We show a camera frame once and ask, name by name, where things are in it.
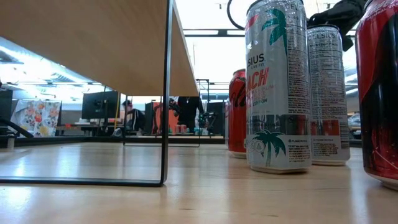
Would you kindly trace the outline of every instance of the metal leg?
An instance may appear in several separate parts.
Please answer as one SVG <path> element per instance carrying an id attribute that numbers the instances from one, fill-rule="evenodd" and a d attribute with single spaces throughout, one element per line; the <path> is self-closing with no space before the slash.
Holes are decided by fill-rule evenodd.
<path id="1" fill-rule="evenodd" d="M 167 169 L 169 159 L 169 90 L 170 90 L 170 67 L 172 54 L 172 20 L 173 20 L 173 2 L 167 0 L 166 12 L 166 35 L 164 51 L 164 78 L 163 78 L 163 110 L 162 110 L 162 162 L 160 171 L 160 182 L 162 185 L 167 180 Z"/>
<path id="2" fill-rule="evenodd" d="M 127 111 L 126 111 L 126 108 L 127 108 L 127 94 L 126 94 L 126 99 L 124 100 L 124 102 L 126 103 L 126 105 L 125 105 L 125 107 L 124 107 L 124 120 L 123 120 L 123 131 L 122 131 L 122 134 L 123 134 L 123 146 L 125 146 L 126 145 L 126 133 L 127 133 L 127 129 L 126 129 L 126 125 L 127 125 Z"/>
<path id="3" fill-rule="evenodd" d="M 165 29 L 165 54 L 164 54 L 164 82 L 162 119 L 162 162 L 160 180 L 126 180 L 126 179 L 94 179 L 94 178 L 61 178 L 61 177 L 0 177 L 0 183 L 8 184 L 76 184 L 76 185 L 113 185 L 136 187 L 161 187 L 167 180 L 167 164 L 169 153 L 169 88 L 170 88 L 170 62 L 173 1 L 167 0 L 166 29 Z"/>

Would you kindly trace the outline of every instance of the ceiling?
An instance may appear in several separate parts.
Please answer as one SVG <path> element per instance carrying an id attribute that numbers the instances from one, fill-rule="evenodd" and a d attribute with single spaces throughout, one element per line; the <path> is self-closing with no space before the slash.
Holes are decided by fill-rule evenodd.
<path id="1" fill-rule="evenodd" d="M 228 0 L 176 0 L 183 29 L 235 29 L 226 15 L 227 2 Z M 233 0 L 231 14 L 238 24 L 245 23 L 246 11 L 253 2 L 254 0 Z M 338 0 L 304 1 L 307 17 L 333 7 L 336 2 Z M 196 78 L 228 82 L 233 71 L 246 64 L 243 42 L 242 37 L 187 38 Z M 354 48 L 344 53 L 343 61 L 348 97 L 357 97 Z M 41 97 L 64 95 L 66 97 L 63 98 L 70 99 L 82 98 L 86 92 L 103 90 L 100 83 L 89 85 L 93 81 L 83 75 L 0 37 L 0 79 L 3 83 L 9 83 L 5 85 L 9 89 L 35 89 Z M 211 92 L 224 93 L 225 90 Z"/>

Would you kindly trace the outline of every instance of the person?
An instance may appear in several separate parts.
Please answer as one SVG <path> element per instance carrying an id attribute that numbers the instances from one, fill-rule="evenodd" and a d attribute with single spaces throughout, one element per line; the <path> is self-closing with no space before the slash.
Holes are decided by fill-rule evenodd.
<path id="1" fill-rule="evenodd" d="M 190 133 L 195 133 L 195 117 L 197 115 L 197 109 L 199 109 L 199 113 L 204 113 L 200 97 L 179 96 L 177 104 L 180 107 L 178 124 L 186 125 L 187 128 L 189 128 Z"/>
<path id="2" fill-rule="evenodd" d="M 122 105 L 124 106 L 125 113 L 127 113 L 126 129 L 128 131 L 137 131 L 141 134 L 145 127 L 144 113 L 140 110 L 133 109 L 130 100 L 123 102 Z"/>

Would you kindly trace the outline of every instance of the silver can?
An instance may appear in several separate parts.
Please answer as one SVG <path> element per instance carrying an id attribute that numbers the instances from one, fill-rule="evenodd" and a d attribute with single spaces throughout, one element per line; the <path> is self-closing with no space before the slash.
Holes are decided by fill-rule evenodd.
<path id="1" fill-rule="evenodd" d="M 312 164 L 342 166 L 349 159 L 349 132 L 339 30 L 309 27 L 308 56 L 312 83 Z"/>
<path id="2" fill-rule="evenodd" d="M 247 152 L 252 169 L 311 166 L 310 80 L 302 1 L 256 1 L 246 20 Z"/>

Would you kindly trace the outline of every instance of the celsius can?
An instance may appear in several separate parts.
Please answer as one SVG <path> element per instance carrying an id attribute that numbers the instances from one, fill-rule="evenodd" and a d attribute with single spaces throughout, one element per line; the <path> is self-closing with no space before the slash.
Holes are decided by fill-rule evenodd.
<path id="1" fill-rule="evenodd" d="M 349 159 L 349 131 L 339 30 L 333 25 L 307 29 L 312 90 L 312 164 L 343 166 Z"/>
<path id="2" fill-rule="evenodd" d="M 246 138 L 246 72 L 234 72 L 229 83 L 229 139 L 228 150 L 233 157 L 246 158 L 244 140 Z"/>
<path id="3" fill-rule="evenodd" d="M 226 102 L 225 102 L 224 114 L 225 114 L 224 138 L 225 138 L 225 145 L 226 145 L 226 147 L 228 147 L 228 141 L 229 141 L 229 98 L 226 99 Z"/>
<path id="4" fill-rule="evenodd" d="M 246 20 L 248 163 L 276 174 L 311 166 L 306 15 L 299 0 L 256 1 Z"/>
<path id="5" fill-rule="evenodd" d="M 398 190 L 398 1 L 365 10 L 356 33 L 364 168 Z"/>

